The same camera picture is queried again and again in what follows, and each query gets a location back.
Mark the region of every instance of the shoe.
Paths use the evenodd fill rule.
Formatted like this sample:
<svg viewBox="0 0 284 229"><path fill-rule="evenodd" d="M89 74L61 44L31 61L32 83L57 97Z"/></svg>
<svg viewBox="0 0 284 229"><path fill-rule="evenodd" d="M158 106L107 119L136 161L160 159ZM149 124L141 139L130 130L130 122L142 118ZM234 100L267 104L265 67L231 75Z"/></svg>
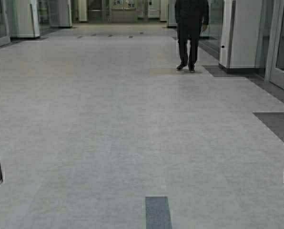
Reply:
<svg viewBox="0 0 284 229"><path fill-rule="evenodd" d="M195 69L194 68L189 68L189 72L190 73L195 73Z"/></svg>
<svg viewBox="0 0 284 229"><path fill-rule="evenodd" d="M185 67L185 65L182 63L177 67L177 70L181 71L184 67Z"/></svg>

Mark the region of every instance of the gray floor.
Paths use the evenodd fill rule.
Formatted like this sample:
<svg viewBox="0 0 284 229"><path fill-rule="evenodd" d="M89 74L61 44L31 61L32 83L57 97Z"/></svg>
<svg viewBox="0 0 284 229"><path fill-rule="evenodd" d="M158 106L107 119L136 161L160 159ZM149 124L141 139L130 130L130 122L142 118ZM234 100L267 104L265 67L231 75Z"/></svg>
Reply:
<svg viewBox="0 0 284 229"><path fill-rule="evenodd" d="M145 229L146 196L173 229L284 229L284 143L253 114L282 102L203 50L177 73L160 24L76 27L0 49L0 229Z"/></svg>

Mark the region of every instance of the white pillar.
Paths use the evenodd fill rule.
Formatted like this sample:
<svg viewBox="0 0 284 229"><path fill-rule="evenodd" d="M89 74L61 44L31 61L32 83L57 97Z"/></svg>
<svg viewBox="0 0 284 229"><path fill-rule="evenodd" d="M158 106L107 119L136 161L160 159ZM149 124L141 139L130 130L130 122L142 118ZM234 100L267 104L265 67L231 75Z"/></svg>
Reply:
<svg viewBox="0 0 284 229"><path fill-rule="evenodd" d="M87 0L79 0L79 22L87 22L88 14L87 14Z"/></svg>

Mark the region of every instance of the corridor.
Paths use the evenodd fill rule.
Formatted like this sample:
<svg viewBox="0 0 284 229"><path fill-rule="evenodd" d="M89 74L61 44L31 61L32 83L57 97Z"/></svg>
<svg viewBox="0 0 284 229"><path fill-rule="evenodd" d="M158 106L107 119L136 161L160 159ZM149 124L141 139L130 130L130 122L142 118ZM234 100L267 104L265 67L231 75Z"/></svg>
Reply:
<svg viewBox="0 0 284 229"><path fill-rule="evenodd" d="M0 49L0 229L284 229L284 142L245 77L177 72L176 31L76 24Z"/></svg>

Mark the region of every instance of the man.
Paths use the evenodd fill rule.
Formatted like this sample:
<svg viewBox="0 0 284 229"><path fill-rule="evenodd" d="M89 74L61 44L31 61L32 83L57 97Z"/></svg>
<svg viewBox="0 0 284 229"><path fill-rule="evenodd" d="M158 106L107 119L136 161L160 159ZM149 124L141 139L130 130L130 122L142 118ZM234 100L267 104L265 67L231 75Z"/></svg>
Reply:
<svg viewBox="0 0 284 229"><path fill-rule="evenodd" d="M175 14L178 32L178 44L181 64L177 70L189 65L189 71L195 72L198 42L201 31L209 25L208 0L176 0ZM188 58L187 42L191 40L190 57Z"/></svg>

